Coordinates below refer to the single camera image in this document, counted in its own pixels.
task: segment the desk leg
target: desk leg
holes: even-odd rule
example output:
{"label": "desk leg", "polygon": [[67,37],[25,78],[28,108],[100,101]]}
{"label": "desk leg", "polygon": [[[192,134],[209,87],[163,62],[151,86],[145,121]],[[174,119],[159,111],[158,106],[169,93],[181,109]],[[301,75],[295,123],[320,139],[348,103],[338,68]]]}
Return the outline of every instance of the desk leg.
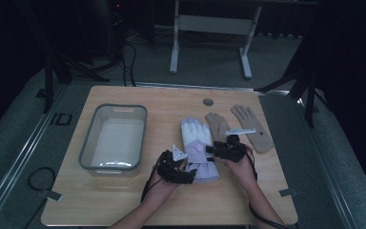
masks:
{"label": "desk leg", "polygon": [[173,48],[170,73],[177,73],[177,61],[179,59],[179,1],[174,1],[174,28],[173,28]]}
{"label": "desk leg", "polygon": [[261,8],[262,7],[256,8],[256,11],[254,13],[254,19],[252,20],[252,25],[249,28],[249,33],[247,35],[245,47],[239,49],[240,59],[242,61],[243,73],[245,75],[245,78],[247,78],[247,79],[252,78],[251,66],[249,64],[249,59],[248,59],[248,51],[249,51],[249,47],[251,46],[252,39],[254,38],[254,31],[257,26],[257,21],[258,21],[258,17],[260,16]]}

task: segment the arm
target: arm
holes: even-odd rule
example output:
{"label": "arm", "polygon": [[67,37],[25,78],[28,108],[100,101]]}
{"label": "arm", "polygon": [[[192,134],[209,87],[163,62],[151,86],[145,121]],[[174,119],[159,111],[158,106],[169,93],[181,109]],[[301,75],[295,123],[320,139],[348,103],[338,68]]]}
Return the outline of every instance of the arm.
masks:
{"label": "arm", "polygon": [[[161,176],[154,173],[151,185],[155,184]],[[144,200],[135,209],[129,212],[125,217],[113,224],[109,229],[135,229],[141,228],[145,222],[168,200],[171,193],[178,184],[168,183],[160,180],[147,193]]]}
{"label": "arm", "polygon": [[[269,201],[264,196],[260,187],[258,186],[257,181],[254,177],[252,165],[251,163],[249,163],[247,157],[244,156],[237,163],[225,159],[221,159],[221,162],[223,162],[224,165],[230,168],[231,172],[236,177],[239,184],[245,190],[251,206],[261,217],[280,225],[285,225],[281,218],[278,216],[278,214],[275,212],[275,209],[272,207],[272,205],[270,205]],[[259,228],[273,228],[272,226],[258,219],[256,220],[256,223]]]}

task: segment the forearm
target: forearm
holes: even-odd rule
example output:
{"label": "forearm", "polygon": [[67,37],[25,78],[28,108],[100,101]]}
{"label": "forearm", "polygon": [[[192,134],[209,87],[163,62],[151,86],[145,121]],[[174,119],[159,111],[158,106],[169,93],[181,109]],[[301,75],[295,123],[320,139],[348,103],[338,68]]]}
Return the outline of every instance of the forearm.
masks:
{"label": "forearm", "polygon": [[156,204],[142,203],[109,229],[135,229],[144,226],[145,222],[156,212]]}
{"label": "forearm", "polygon": [[[248,185],[248,187],[245,188],[245,192],[248,196],[249,203],[258,215],[277,224],[285,225],[267,200],[266,196],[264,196],[256,181]],[[259,228],[273,228],[260,220],[256,220],[256,223]]]}

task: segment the dark background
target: dark background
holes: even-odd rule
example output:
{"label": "dark background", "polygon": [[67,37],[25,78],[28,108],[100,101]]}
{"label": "dark background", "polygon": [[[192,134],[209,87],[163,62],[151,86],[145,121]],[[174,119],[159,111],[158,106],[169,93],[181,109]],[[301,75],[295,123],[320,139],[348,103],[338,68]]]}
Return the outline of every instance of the dark background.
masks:
{"label": "dark background", "polygon": [[[173,1],[146,2],[132,1],[136,8],[126,8],[126,15],[151,40],[153,24],[173,24]],[[196,7],[190,2],[181,9],[196,13]],[[252,7],[222,10],[205,5],[202,13],[246,17]],[[366,173],[366,1],[324,1],[316,18],[315,14],[310,7],[266,6],[257,32],[305,35],[288,73],[318,62],[317,87],[324,91]],[[0,118],[43,63],[38,42],[15,4],[0,0]]]}

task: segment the gray carpet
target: gray carpet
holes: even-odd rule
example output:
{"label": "gray carpet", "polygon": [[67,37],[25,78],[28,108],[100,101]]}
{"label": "gray carpet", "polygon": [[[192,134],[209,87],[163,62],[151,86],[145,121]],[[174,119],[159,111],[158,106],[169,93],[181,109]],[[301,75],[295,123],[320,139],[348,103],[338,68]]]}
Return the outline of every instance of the gray carpet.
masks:
{"label": "gray carpet", "polygon": [[[254,77],[252,80],[246,80],[242,76],[237,50],[237,44],[241,43],[240,38],[235,37],[230,40],[229,48],[216,45],[203,46],[193,42],[192,37],[188,38],[190,39],[182,42],[180,46],[176,74],[169,74],[171,37],[162,36],[156,40],[155,45],[137,43],[141,40],[136,38],[131,40],[137,52],[133,65],[135,81],[223,88],[257,88],[282,76],[300,42],[300,39],[292,37],[272,39],[270,36],[257,36],[249,53]],[[125,55],[127,65],[130,65],[133,60],[133,51],[130,47],[126,47]],[[100,74],[112,80],[108,84],[122,85],[121,68],[116,67],[110,72],[104,71]],[[66,88],[51,116],[43,115],[43,118],[46,117],[48,120],[52,120],[54,114],[63,114],[64,117],[72,116],[72,119],[70,125],[55,125],[55,123],[47,125],[43,137],[33,150],[29,162],[0,210],[0,228],[46,228],[40,222],[39,206],[43,199],[38,196],[39,192],[29,187],[28,177],[41,167],[47,166],[58,171],[85,99],[91,86],[96,84],[99,83],[78,77]],[[289,90],[291,86],[290,82],[278,89]],[[35,95],[38,89],[43,87],[44,78],[40,73],[30,80],[0,121],[0,180],[22,151],[33,128],[42,117],[44,100],[36,98]],[[62,88],[58,84],[55,84],[55,87],[57,91]],[[288,184],[290,188],[297,191],[297,195],[294,196],[295,208],[299,216],[297,226],[299,228],[345,228],[327,186],[328,181],[319,167],[317,155],[319,149],[311,147],[314,145],[314,138],[310,135],[316,134],[320,142],[327,143],[323,149],[324,152],[337,151],[337,155],[328,156],[335,168],[344,163],[339,161],[338,156],[347,156],[349,157],[347,160],[352,161],[343,167],[351,170],[348,172],[353,177],[345,176],[337,170],[334,173],[340,182],[340,188],[346,192],[346,198],[358,228],[366,228],[366,211],[359,209],[361,206],[366,209],[366,193],[364,193],[364,199],[355,198],[358,196],[358,190],[346,188],[354,178],[365,180],[365,176],[361,174],[360,168],[358,169],[353,151],[330,111],[319,101],[316,102],[319,110],[319,113],[314,114],[317,126],[311,131],[305,127],[304,120],[299,118],[301,111],[298,111],[297,105],[289,96],[277,94],[260,96],[260,101]],[[42,173],[36,178],[35,183],[42,186],[50,185],[51,178]],[[366,188],[362,187],[361,192],[366,192]]]}

